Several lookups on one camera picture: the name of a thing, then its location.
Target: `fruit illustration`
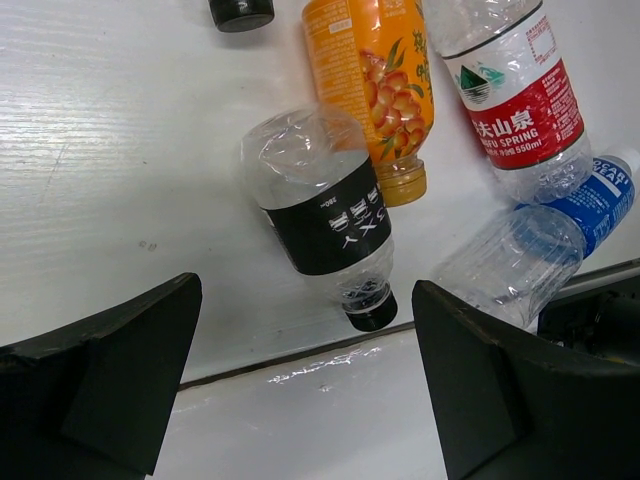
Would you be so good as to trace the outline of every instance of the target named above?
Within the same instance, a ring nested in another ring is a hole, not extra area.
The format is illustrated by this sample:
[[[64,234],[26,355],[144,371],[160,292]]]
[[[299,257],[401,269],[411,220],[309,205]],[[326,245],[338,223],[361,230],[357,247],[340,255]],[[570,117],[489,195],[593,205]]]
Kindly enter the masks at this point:
[[[381,159],[392,151],[395,158],[415,153],[428,131],[420,116],[419,99],[424,98],[424,91],[409,83],[409,75],[400,69],[405,54],[405,50],[398,53],[401,43],[402,38],[393,44],[386,59],[369,50],[360,51],[365,98],[379,145],[384,145]]]

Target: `white bottle cap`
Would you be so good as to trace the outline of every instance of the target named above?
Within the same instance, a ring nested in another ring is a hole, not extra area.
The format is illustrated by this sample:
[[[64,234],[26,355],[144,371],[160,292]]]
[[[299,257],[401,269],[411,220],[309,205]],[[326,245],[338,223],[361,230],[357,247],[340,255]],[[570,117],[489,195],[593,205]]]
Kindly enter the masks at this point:
[[[615,145],[609,147],[602,154],[603,157],[615,157],[629,165],[631,178],[636,188],[640,186],[640,152],[627,145]]]

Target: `red and white label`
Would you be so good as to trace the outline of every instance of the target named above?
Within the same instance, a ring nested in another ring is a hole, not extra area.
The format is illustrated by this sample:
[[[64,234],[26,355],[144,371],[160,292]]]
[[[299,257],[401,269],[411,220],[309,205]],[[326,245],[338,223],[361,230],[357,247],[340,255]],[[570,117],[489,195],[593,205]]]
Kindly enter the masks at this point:
[[[584,133],[542,3],[489,43],[445,61],[497,168],[542,163]]]

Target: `mountain logo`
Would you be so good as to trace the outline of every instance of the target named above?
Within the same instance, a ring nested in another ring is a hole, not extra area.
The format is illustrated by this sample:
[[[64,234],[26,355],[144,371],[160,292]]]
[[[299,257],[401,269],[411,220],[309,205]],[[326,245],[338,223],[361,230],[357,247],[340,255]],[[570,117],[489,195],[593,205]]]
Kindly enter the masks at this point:
[[[472,70],[462,65],[456,83],[465,97],[476,105],[484,103],[492,91],[498,90],[506,81],[505,74],[478,63]]]

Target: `black bottle cap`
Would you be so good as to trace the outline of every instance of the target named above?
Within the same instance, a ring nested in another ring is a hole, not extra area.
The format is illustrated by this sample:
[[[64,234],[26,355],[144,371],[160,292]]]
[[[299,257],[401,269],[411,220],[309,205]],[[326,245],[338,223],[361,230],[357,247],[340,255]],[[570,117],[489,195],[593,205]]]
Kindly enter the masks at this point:
[[[347,313],[347,317],[351,320],[356,330],[361,332],[375,332],[382,330],[384,327],[393,322],[398,313],[398,304],[393,296],[393,292],[389,292],[387,299],[373,310],[365,313]]]
[[[218,30],[247,32],[263,27],[275,16],[272,0],[209,0]]]

